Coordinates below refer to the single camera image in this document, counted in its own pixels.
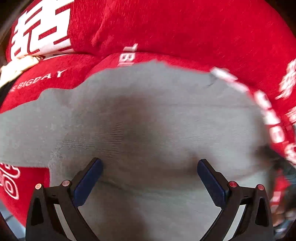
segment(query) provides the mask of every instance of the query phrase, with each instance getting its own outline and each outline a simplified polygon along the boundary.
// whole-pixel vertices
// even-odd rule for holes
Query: gray fabric
[[[149,62],[104,70],[73,90],[48,89],[3,113],[0,160],[49,167],[58,185],[99,157],[103,177],[80,210],[101,240],[198,240],[219,209],[197,161],[229,180],[253,175],[266,184],[261,118],[223,81]]]

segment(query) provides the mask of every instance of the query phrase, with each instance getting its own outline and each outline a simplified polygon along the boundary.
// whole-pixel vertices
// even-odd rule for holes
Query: gray cloth
[[[49,167],[58,185],[98,157],[104,173],[80,211],[101,240],[199,240],[219,208],[197,161],[241,185],[267,184],[261,119],[222,80],[152,61],[47,89],[1,114],[0,160]]]

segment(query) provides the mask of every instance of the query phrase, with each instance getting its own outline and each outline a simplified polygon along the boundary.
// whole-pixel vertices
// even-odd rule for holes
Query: bolt
[[[63,185],[64,187],[69,186],[69,184],[70,184],[70,181],[69,181],[69,180],[65,180],[65,181],[62,182],[62,185]]]
[[[237,187],[237,183],[235,181],[230,181],[229,182],[229,186],[231,186],[232,188],[236,188]]]
[[[261,185],[261,184],[259,184],[259,185],[258,185],[258,189],[261,190],[261,191],[263,191],[263,190],[264,190],[264,186]]]
[[[36,188],[37,190],[39,190],[41,187],[42,187],[42,185],[41,185],[40,183],[36,184],[36,186],[35,186],[35,188]]]

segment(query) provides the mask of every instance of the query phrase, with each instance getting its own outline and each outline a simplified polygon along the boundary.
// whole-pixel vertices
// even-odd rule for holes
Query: blue pad
[[[216,172],[207,160],[202,159],[197,164],[197,173],[217,207],[226,205],[226,191],[215,178]]]
[[[82,206],[85,203],[102,172],[103,163],[100,159],[97,159],[73,192],[73,204],[75,207]]]

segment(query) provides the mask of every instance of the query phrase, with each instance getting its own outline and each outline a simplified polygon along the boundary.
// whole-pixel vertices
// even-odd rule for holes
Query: blue gripper pad
[[[197,173],[214,204],[217,207],[223,208],[226,205],[229,192],[225,177],[221,173],[216,172],[206,159],[202,159],[198,162]]]
[[[102,172],[103,163],[100,159],[97,159],[73,192],[73,204],[75,207],[82,206],[85,203]]]

